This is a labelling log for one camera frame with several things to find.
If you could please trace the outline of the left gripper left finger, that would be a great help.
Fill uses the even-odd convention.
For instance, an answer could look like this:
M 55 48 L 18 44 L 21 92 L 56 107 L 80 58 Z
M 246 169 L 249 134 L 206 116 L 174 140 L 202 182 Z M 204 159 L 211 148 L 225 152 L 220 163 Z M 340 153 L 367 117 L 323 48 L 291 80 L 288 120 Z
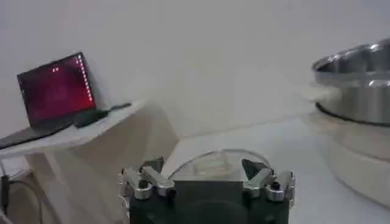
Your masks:
M 148 200 L 156 192 L 157 195 L 172 200 L 176 196 L 175 182 L 161 174 L 164 164 L 165 159 L 160 156 L 144 161 L 138 169 L 123 168 L 121 170 L 121 196 Z

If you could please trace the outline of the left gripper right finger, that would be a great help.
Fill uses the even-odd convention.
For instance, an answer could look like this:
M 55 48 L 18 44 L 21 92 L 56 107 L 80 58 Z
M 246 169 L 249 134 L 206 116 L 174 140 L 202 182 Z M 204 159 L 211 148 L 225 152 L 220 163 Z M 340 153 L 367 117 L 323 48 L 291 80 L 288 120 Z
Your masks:
M 291 171 L 275 173 L 265 163 L 242 159 L 242 167 L 247 180 L 243 181 L 243 191 L 249 198 L 258 198 L 261 194 L 269 201 L 294 201 L 295 176 Z

